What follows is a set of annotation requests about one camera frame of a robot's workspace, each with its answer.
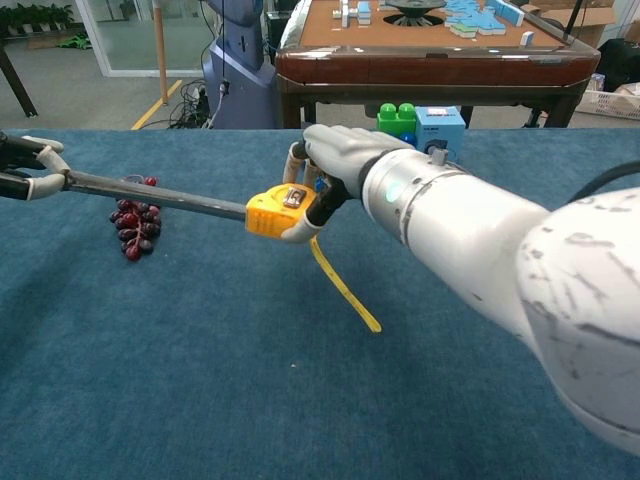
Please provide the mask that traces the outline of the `black table leg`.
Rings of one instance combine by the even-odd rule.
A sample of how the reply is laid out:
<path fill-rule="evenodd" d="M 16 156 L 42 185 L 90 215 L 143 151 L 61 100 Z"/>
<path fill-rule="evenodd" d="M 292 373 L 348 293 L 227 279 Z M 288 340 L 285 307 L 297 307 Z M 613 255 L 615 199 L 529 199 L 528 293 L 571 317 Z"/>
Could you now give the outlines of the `black table leg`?
<path fill-rule="evenodd" d="M 2 71 L 7 83 L 9 84 L 25 116 L 27 118 L 36 117 L 38 115 L 36 107 L 33 104 L 18 73 L 16 72 L 8 54 L 6 53 L 4 44 L 2 43 L 1 40 L 0 40 L 0 70 Z"/>

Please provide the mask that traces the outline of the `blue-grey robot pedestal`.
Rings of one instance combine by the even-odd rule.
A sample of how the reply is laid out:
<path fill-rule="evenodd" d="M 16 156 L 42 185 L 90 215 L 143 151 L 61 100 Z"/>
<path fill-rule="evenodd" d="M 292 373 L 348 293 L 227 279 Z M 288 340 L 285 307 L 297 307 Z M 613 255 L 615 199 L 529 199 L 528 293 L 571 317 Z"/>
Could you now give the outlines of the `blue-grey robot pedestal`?
<path fill-rule="evenodd" d="M 263 0 L 203 0 L 221 17 L 203 75 L 215 129 L 275 129 L 280 111 L 274 66 L 265 58 Z"/>

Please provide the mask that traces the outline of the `black fabric bag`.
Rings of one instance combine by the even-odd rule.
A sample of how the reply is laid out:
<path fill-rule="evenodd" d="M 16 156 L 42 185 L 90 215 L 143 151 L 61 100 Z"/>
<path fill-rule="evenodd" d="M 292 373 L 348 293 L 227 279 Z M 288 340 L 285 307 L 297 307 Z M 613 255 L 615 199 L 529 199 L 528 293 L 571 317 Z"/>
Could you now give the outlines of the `black fabric bag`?
<path fill-rule="evenodd" d="M 603 90 L 614 92 L 621 85 L 640 82 L 640 43 L 607 40 L 600 48 L 596 72 L 604 76 Z"/>

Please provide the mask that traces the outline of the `black mahjong table dial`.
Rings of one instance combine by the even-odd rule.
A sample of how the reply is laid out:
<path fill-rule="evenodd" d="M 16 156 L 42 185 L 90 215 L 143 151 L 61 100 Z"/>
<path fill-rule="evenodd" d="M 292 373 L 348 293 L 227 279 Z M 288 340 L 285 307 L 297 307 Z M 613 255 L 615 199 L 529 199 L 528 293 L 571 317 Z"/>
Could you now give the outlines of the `black mahjong table dial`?
<path fill-rule="evenodd" d="M 397 10 L 396 14 L 383 18 L 390 25 L 432 27 L 444 23 L 442 18 L 429 15 L 429 12 L 445 7 L 446 0 L 386 0 L 386 4 Z"/>

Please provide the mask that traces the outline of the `dark red grape bunch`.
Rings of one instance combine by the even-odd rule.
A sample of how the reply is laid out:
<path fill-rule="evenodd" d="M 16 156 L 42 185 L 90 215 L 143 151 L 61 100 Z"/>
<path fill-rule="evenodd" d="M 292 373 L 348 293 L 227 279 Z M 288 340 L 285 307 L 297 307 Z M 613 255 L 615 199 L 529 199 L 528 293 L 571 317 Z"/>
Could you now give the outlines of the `dark red grape bunch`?
<path fill-rule="evenodd" d="M 154 251 L 154 241 L 162 229 L 161 207 L 142 200 L 117 199 L 109 215 L 117 231 L 121 252 L 131 262 Z"/>

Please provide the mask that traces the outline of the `green toy building brick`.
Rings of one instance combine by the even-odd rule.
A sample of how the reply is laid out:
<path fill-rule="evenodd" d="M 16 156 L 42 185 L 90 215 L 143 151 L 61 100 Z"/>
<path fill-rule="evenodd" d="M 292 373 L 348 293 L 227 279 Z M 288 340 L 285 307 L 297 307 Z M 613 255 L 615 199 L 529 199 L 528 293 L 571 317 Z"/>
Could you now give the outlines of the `green toy building brick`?
<path fill-rule="evenodd" d="M 393 136 L 405 133 L 415 133 L 416 109 L 411 103 L 402 103 L 396 106 L 393 103 L 384 103 L 377 113 L 376 128 Z"/>

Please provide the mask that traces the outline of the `row of potted plants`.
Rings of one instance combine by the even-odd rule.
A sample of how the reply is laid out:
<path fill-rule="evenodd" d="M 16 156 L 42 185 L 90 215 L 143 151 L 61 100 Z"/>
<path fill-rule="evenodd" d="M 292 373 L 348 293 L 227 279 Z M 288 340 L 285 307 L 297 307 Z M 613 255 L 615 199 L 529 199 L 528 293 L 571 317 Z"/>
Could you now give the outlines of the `row of potted plants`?
<path fill-rule="evenodd" d="M 74 23 L 70 4 L 0 5 L 0 38 L 67 30 Z"/>

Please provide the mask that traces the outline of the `glass partition white frame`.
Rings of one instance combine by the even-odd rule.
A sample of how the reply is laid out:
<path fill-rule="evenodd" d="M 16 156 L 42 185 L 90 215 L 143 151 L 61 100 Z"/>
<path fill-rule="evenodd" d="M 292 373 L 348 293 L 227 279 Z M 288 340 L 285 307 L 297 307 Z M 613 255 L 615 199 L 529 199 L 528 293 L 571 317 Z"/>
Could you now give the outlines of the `glass partition white frame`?
<path fill-rule="evenodd" d="M 105 77 L 157 77 L 154 9 L 161 9 L 169 77 L 199 77 L 221 19 L 205 0 L 74 0 Z"/>

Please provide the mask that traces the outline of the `light blue cardboard box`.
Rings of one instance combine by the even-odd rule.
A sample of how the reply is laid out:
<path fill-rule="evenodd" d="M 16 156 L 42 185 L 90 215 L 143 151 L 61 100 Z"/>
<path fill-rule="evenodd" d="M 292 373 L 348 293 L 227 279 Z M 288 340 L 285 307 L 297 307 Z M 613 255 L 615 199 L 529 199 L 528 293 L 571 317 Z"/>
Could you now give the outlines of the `light blue cardboard box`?
<path fill-rule="evenodd" d="M 431 154 L 434 149 L 448 151 L 448 158 L 457 162 L 463 143 L 466 123 L 456 106 L 417 106 L 416 149 Z"/>

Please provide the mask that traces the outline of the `wooden pole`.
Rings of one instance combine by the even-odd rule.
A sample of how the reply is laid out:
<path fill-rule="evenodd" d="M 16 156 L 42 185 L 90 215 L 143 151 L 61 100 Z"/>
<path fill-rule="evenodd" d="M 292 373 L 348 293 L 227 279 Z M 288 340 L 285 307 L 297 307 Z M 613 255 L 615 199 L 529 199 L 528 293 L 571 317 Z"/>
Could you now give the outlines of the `wooden pole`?
<path fill-rule="evenodd" d="M 153 10 L 156 60 L 158 65 L 158 74 L 159 74 L 160 89 L 161 89 L 161 101 L 163 105 L 167 105 L 169 102 L 169 94 L 168 94 L 168 82 L 167 82 L 167 70 L 166 70 L 166 55 L 165 55 L 165 45 L 164 45 L 162 7 L 160 5 L 159 0 L 151 0 L 151 1 L 152 1 L 152 10 Z"/>

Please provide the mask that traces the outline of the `stack of mahjong tiles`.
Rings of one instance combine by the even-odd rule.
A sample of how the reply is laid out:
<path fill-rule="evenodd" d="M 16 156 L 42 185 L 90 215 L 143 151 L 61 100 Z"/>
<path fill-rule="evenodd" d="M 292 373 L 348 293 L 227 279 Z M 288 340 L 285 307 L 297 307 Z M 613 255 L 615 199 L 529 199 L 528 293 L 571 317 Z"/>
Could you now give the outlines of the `stack of mahjong tiles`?
<path fill-rule="evenodd" d="M 354 4 L 350 0 L 337 0 L 332 8 L 332 18 L 340 23 L 343 29 L 352 23 L 359 26 L 367 26 L 372 21 L 372 7 L 369 0 L 357 0 Z"/>

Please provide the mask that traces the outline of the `black tripod stand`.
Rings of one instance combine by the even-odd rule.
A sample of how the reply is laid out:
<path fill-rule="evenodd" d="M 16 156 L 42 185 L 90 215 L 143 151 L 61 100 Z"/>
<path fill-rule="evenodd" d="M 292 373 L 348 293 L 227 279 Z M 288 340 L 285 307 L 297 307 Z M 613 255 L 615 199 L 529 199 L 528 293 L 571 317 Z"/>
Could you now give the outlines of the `black tripod stand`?
<path fill-rule="evenodd" d="M 568 22 L 566 24 L 566 27 L 564 28 L 563 34 L 564 34 L 565 37 L 569 37 L 569 36 L 572 35 L 572 31 L 573 31 L 577 16 L 578 16 L 580 10 L 583 7 L 583 3 L 584 3 L 584 0 L 575 0 L 573 9 L 571 11 L 571 15 L 570 15 L 569 20 L 568 20 Z"/>

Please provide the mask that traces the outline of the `green floor object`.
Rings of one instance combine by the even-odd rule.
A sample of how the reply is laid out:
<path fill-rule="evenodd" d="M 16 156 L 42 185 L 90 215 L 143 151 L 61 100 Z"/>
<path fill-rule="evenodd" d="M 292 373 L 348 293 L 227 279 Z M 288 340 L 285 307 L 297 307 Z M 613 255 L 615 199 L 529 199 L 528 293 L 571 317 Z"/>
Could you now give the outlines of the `green floor object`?
<path fill-rule="evenodd" d="M 86 32 L 77 33 L 72 37 L 61 41 L 57 47 L 77 50 L 91 50 L 93 48 L 91 40 Z"/>

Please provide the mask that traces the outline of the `pile of blue mahjong tiles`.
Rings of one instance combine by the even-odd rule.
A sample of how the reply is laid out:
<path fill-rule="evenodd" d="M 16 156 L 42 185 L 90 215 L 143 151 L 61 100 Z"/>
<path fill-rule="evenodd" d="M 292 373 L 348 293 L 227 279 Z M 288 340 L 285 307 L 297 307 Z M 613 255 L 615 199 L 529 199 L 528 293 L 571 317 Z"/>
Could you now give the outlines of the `pile of blue mahjong tiles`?
<path fill-rule="evenodd" d="M 506 0 L 448 0 L 444 25 L 463 38 L 505 35 L 507 26 L 520 27 L 525 12 Z"/>

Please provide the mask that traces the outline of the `yellow tape measure with strap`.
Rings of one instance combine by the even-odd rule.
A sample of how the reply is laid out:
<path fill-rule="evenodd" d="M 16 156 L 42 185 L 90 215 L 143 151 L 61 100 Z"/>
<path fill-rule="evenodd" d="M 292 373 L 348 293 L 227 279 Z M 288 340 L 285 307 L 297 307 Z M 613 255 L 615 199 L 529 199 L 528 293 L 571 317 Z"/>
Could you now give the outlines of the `yellow tape measure with strap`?
<path fill-rule="evenodd" d="M 254 195 L 246 204 L 240 204 L 70 170 L 66 173 L 65 188 L 78 193 L 140 200 L 162 207 L 235 220 L 243 223 L 252 234 L 278 240 L 282 240 L 284 234 L 292 230 L 295 240 L 309 244 L 324 274 L 369 330 L 373 333 L 382 331 L 378 320 L 352 293 L 326 258 L 316 239 L 316 233 L 306 225 L 304 214 L 317 198 L 316 192 L 309 186 L 293 183 L 277 185 Z"/>

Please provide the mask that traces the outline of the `brown mahjong table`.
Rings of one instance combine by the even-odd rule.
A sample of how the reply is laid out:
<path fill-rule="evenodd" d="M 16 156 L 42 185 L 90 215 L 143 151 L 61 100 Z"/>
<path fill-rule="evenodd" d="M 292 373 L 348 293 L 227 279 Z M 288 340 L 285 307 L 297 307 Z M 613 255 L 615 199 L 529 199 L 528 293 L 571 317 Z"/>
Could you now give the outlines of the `brown mahjong table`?
<path fill-rule="evenodd" d="M 306 104 L 383 103 L 525 106 L 568 125 L 600 60 L 595 48 L 525 14 L 505 35 L 462 38 L 445 25 L 401 27 L 371 2 L 370 25 L 343 29 L 337 0 L 300 0 L 275 56 L 284 127 L 301 124 Z M 521 47 L 525 31 L 535 33 Z"/>

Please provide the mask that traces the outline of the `blue felt table cover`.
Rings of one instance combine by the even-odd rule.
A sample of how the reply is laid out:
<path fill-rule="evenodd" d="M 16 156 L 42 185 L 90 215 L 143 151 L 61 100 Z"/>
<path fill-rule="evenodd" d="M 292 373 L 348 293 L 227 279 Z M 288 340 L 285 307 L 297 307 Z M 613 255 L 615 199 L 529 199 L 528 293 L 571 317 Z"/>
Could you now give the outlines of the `blue felt table cover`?
<path fill-rule="evenodd" d="M 302 132 L 63 131 L 71 170 L 246 204 Z M 440 161 L 547 210 L 640 161 L 640 130 L 469 131 Z M 0 198 L 0 480 L 640 480 L 539 361 L 372 219 L 305 243 L 161 207 L 121 252 L 117 199 Z"/>

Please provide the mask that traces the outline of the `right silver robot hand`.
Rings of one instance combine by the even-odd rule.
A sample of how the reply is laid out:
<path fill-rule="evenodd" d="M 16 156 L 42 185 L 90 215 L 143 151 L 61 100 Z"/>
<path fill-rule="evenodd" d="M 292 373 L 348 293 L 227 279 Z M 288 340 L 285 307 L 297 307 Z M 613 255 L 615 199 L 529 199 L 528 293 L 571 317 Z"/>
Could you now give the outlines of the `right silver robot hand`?
<path fill-rule="evenodd" d="M 309 163 L 328 177 L 329 186 L 293 227 L 280 234 L 280 239 L 288 243 L 311 240 L 344 202 L 361 197 L 364 179 L 372 166 L 398 149 L 415 150 L 383 132 L 323 124 L 307 127 L 302 138 L 289 147 L 282 181 L 295 182 L 301 165 Z"/>

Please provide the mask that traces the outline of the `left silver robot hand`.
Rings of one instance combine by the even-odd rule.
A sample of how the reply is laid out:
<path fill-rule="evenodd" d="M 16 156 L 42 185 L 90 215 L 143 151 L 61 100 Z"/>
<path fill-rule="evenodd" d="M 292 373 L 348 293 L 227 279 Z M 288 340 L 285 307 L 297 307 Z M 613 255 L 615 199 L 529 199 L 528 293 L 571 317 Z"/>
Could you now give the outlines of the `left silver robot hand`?
<path fill-rule="evenodd" d="M 32 201 L 62 191 L 70 171 L 63 151 L 56 140 L 0 130 L 0 197 Z"/>

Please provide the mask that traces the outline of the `white plastic basket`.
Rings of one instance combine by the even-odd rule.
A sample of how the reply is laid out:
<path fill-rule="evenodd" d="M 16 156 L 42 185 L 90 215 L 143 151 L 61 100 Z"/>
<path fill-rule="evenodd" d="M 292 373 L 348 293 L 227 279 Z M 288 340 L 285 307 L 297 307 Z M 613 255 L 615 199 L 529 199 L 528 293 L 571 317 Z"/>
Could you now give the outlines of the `white plastic basket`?
<path fill-rule="evenodd" d="M 640 82 L 604 90 L 605 76 L 594 73 L 576 110 L 581 113 L 640 121 Z"/>

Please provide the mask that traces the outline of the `brown cardboard box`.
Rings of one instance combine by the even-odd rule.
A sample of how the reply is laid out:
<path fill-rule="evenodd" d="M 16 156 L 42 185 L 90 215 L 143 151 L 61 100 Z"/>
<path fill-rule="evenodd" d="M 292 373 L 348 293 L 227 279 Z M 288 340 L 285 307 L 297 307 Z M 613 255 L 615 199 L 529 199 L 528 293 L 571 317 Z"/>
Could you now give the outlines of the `brown cardboard box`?
<path fill-rule="evenodd" d="M 563 26 L 569 22 L 579 0 L 523 0 L 522 8 Z M 582 0 L 572 35 L 594 47 L 624 38 L 635 21 L 640 22 L 640 0 Z"/>

